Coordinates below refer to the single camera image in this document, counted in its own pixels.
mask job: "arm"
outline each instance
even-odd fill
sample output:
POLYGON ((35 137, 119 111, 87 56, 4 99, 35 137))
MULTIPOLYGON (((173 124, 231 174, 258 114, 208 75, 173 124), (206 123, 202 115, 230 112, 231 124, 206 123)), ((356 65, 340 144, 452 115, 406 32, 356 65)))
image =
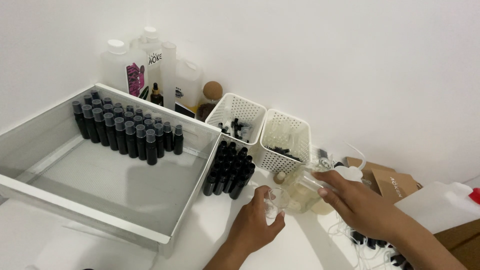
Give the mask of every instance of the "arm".
POLYGON ((359 233, 386 240, 421 270, 466 270, 466 268, 431 234, 410 216, 359 182, 345 180, 336 171, 315 172, 336 192, 318 190, 325 202, 359 233))
POLYGON ((251 202, 241 208, 228 233, 227 240, 204 270, 240 269, 248 255, 272 242, 285 227, 285 212, 279 213, 272 225, 267 225, 264 196, 269 189, 266 185, 255 189, 251 202))

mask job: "fingernail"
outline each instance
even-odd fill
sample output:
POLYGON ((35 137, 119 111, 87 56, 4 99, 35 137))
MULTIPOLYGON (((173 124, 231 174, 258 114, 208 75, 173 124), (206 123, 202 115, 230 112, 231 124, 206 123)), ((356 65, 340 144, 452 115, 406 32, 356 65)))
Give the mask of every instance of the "fingernail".
POLYGON ((325 189, 323 189, 323 188, 318 189, 318 195, 320 195, 320 197, 323 198, 323 197, 327 196, 327 194, 328 194, 328 192, 325 189))

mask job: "cork lid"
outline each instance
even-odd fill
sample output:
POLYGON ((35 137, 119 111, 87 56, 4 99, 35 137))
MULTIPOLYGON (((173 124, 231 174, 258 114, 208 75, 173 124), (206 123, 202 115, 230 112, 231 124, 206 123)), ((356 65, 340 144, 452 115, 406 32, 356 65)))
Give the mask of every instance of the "cork lid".
POLYGON ((204 86, 204 95, 208 99, 221 99, 223 95, 223 88, 218 82, 208 82, 204 86))

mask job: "red cap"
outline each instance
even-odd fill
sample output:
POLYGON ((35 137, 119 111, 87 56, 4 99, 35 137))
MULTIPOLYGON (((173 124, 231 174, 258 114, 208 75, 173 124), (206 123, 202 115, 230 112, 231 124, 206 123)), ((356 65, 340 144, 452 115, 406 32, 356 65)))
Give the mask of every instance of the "red cap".
POLYGON ((480 188, 476 187, 473 189, 473 192, 470 193, 469 197, 476 203, 480 204, 480 188))

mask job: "white plastic bottle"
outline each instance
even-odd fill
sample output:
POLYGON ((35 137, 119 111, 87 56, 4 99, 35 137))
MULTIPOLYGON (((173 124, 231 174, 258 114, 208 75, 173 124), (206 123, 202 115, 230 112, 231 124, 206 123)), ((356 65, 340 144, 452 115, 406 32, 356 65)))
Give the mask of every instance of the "white plastic bottle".
POLYGON ((111 39, 108 50, 100 55, 103 83, 146 99, 148 97, 147 54, 141 49, 130 49, 123 41, 111 39))
POLYGON ((395 203, 431 233, 480 219, 480 189, 434 182, 395 203))
POLYGON ((198 98, 202 93, 202 68, 184 59, 177 62, 177 79, 175 81, 176 101, 194 113, 198 109, 198 98))
POLYGON ((143 50, 148 56, 148 85, 153 89, 153 83, 157 83, 160 93, 163 94, 162 81, 160 77, 160 61, 162 60, 162 42, 158 39, 158 33, 153 27, 144 28, 143 42, 138 44, 138 48, 143 50))

